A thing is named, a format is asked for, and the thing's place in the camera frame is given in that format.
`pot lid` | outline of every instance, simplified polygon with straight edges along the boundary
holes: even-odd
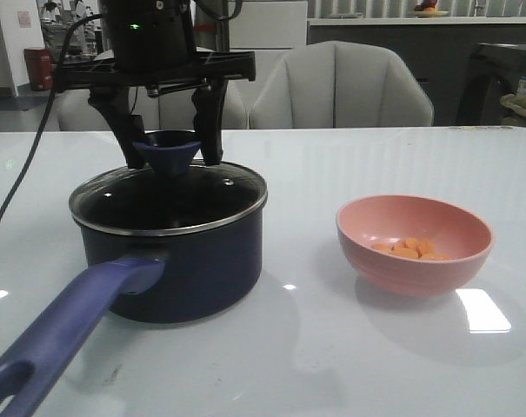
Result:
[[[193,161],[171,180],[150,168],[111,170],[80,185],[70,210],[77,223],[113,235],[184,235],[237,221],[266,197],[264,179],[251,169]]]

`pink bowl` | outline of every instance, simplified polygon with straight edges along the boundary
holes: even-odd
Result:
[[[489,226],[470,212],[413,195],[373,195],[349,202],[336,217],[338,237],[351,266],[392,293],[442,295],[470,281],[494,243]],[[429,238],[449,261],[402,258],[371,246],[407,237]]]

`pot handle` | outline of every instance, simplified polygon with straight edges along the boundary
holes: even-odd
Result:
[[[0,357],[0,417],[32,415],[121,293],[139,294],[162,276],[164,263],[121,258],[78,275]]]

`chair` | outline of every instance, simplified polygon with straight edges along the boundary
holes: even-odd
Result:
[[[433,106],[395,52],[329,41],[285,53],[250,111],[252,129],[430,126]]]
[[[112,57],[106,51],[97,59]],[[193,116],[196,113],[191,101],[193,90],[169,93],[158,98],[147,96],[144,87],[130,88],[130,108],[136,100],[134,114],[143,117],[147,130],[193,129]],[[57,112],[60,130],[110,130],[108,123],[94,108],[89,106],[88,90],[72,90],[64,94]],[[228,81],[222,116],[223,129],[247,129],[248,113],[235,82]]]

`pot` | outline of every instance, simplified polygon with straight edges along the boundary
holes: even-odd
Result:
[[[0,357],[0,415],[32,415],[107,308],[174,323],[243,298],[262,268],[267,190],[254,171],[193,161],[172,179],[114,169],[79,186],[70,211],[90,265]]]

